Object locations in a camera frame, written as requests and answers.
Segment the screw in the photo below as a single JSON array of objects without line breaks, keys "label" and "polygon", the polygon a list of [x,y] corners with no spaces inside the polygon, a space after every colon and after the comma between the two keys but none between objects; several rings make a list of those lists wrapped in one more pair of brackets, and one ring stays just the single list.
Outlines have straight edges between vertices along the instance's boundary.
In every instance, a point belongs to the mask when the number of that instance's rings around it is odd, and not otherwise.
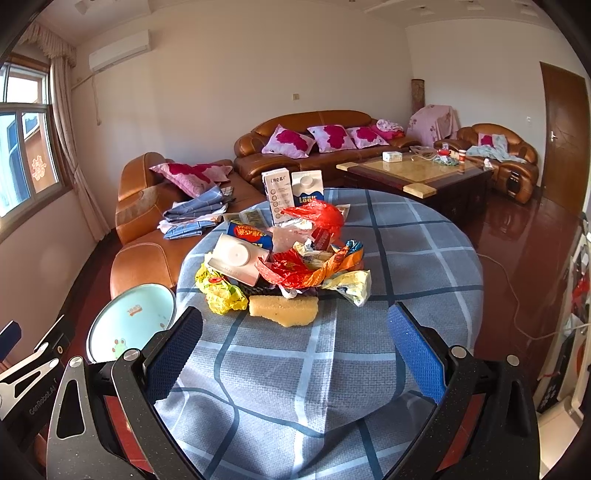
[{"label": "screw", "polygon": [[464,347],[455,346],[452,348],[452,355],[456,358],[465,358],[466,357],[466,350]]},{"label": "screw", "polygon": [[123,354],[123,360],[127,360],[128,362],[133,362],[138,357],[139,357],[139,350],[137,350],[135,348],[131,349],[131,350],[127,350]]},{"label": "screw", "polygon": [[507,356],[507,363],[513,367],[517,367],[519,365],[519,359],[515,355],[509,355]]},{"label": "screw", "polygon": [[75,356],[73,359],[70,360],[70,366],[72,368],[76,368],[82,365],[82,357]]}]

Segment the brand logo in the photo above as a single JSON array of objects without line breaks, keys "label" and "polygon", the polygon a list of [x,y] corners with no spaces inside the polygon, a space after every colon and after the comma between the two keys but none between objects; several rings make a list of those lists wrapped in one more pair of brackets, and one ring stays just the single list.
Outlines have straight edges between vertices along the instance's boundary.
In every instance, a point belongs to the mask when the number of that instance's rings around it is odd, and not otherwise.
[{"label": "brand logo", "polygon": [[143,310],[143,308],[140,305],[136,305],[135,307],[131,307],[127,313],[129,313],[129,316],[132,317],[134,316],[136,313],[139,313]]},{"label": "brand logo", "polygon": [[45,395],[43,395],[39,400],[37,400],[35,406],[29,409],[29,415],[34,415],[35,413],[37,413],[37,410],[39,410],[39,408],[41,408],[43,404],[47,401],[47,399],[50,398],[55,392],[56,386],[52,385],[51,388],[45,392]]}]

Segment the curtain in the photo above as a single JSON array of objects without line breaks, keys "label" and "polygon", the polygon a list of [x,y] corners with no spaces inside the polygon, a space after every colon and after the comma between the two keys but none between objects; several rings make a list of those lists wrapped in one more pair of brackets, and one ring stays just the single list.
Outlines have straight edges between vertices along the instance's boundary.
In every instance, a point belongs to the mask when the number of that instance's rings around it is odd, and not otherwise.
[{"label": "curtain", "polygon": [[40,23],[32,22],[28,26],[22,37],[18,39],[18,44],[22,43],[34,43],[47,58],[53,60],[65,57],[70,67],[76,66],[76,49]]},{"label": "curtain", "polygon": [[76,144],[72,131],[72,93],[70,88],[70,67],[65,57],[51,60],[49,72],[51,85],[51,100],[56,122],[57,136],[66,159],[66,167],[73,178],[74,190],[78,194],[82,212],[92,236],[98,242],[111,231],[99,209],[96,199],[90,191],[86,179],[82,174],[76,156]]}]

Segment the wooden door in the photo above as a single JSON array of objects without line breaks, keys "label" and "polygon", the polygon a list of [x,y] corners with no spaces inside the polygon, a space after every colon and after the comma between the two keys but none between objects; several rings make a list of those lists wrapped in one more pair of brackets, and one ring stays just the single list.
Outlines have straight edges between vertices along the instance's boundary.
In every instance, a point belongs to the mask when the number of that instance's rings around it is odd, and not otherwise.
[{"label": "wooden door", "polygon": [[589,97],[585,79],[542,63],[546,96],[544,197],[578,215],[589,178]]}]

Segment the light blue bowl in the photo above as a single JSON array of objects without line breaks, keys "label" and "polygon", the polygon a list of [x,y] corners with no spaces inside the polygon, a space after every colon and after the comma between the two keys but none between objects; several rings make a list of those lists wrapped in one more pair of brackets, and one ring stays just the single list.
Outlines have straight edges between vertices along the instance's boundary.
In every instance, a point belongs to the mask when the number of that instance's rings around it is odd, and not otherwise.
[{"label": "light blue bowl", "polygon": [[123,292],[92,324],[86,339],[88,360],[110,362],[129,348],[141,350],[156,332],[170,328],[176,309],[174,293],[163,285],[148,283]]}]

